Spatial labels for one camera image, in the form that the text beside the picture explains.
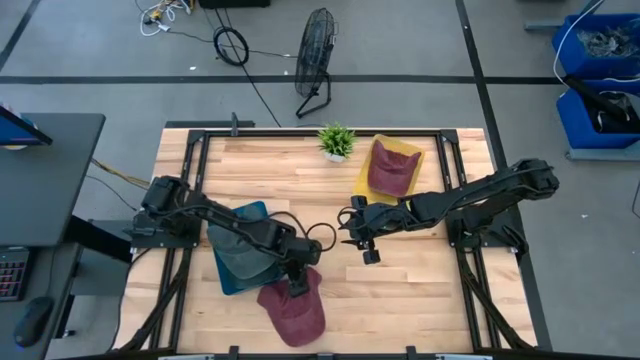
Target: electric fan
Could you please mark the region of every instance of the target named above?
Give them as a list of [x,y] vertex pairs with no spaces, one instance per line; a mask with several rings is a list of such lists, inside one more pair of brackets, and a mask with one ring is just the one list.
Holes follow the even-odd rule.
[[[327,72],[329,58],[335,42],[335,23],[333,15],[325,9],[311,13],[302,35],[298,63],[296,64],[295,85],[298,94],[306,97],[296,115],[298,118],[322,109],[331,102],[331,76]],[[314,96],[322,83],[327,82],[327,100],[312,109],[302,111]]]

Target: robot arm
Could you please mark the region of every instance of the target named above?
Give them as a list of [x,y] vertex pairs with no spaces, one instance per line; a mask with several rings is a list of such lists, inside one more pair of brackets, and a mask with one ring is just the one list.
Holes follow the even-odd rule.
[[[442,193],[427,192],[401,198],[397,205],[368,205],[364,196],[351,198],[352,211],[338,215],[341,229],[348,229],[352,240],[343,241],[364,250],[365,264],[380,261],[374,238],[399,231],[432,228],[450,212],[460,211],[468,229],[488,226],[494,216],[523,199],[540,200],[553,195],[558,179],[543,160],[521,160],[485,178]],[[342,217],[349,214],[346,223]]]
[[132,236],[152,236],[163,231],[184,237],[192,234],[194,222],[206,220],[237,234],[256,250],[276,257],[289,277],[292,297],[309,290],[305,267],[318,263],[322,245],[306,236],[297,237],[296,229],[286,223],[271,218],[242,219],[230,208],[190,190],[187,182],[171,176],[153,180],[142,207],[144,210],[134,219]]

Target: gray floor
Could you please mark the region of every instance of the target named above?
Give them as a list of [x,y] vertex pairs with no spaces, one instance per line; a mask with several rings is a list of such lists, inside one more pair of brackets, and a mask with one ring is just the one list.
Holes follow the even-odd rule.
[[[139,0],[143,7],[154,1]],[[466,0],[487,76],[552,76],[550,34],[522,31],[526,19],[562,18],[582,0]],[[0,1],[0,47],[29,4]],[[451,0],[273,0],[267,9],[229,15],[250,46],[295,54],[308,14],[326,6],[340,23],[329,70],[341,75],[473,75]],[[603,12],[640,12],[637,0],[608,0]],[[242,75],[210,44],[176,35],[143,38],[133,0],[42,1],[0,76]],[[218,22],[210,15],[214,25]],[[174,29],[209,39],[204,13],[178,14]],[[291,59],[252,54],[254,75],[292,74]],[[299,121],[291,84],[258,84],[285,126],[340,121],[351,126],[484,127],[475,85],[337,83],[333,102]],[[562,187],[552,199],[522,204],[534,270],[556,350],[640,356],[640,220],[630,212],[640,169],[634,164],[564,158],[566,138],[555,109],[563,87],[491,85],[489,93],[509,162],[546,159]],[[0,85],[0,98],[23,112],[100,112],[107,123],[96,158],[143,178],[151,175],[167,120],[225,120],[235,111],[274,126],[249,84]],[[108,178],[131,203],[143,193]],[[76,214],[123,219],[131,211],[87,180]],[[76,301],[75,338],[55,341],[49,358],[107,349],[118,297]]]

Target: red baseball cap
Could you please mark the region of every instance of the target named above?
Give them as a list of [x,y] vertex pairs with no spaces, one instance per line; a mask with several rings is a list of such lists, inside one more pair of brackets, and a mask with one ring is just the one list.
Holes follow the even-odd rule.
[[271,323],[291,347],[306,345],[319,338],[326,326],[318,286],[322,276],[307,267],[309,292],[292,298],[288,281],[263,286],[258,304],[267,310]]
[[371,190],[395,197],[407,195],[420,153],[407,156],[387,150],[378,140],[373,144],[367,183]]

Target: small green plant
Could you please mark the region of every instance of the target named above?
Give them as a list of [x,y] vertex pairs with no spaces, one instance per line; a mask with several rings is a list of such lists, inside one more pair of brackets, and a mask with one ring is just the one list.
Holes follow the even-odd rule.
[[329,154],[344,156],[348,158],[353,153],[353,143],[356,141],[356,134],[344,126],[336,123],[327,125],[326,128],[318,132],[320,138],[320,148]]

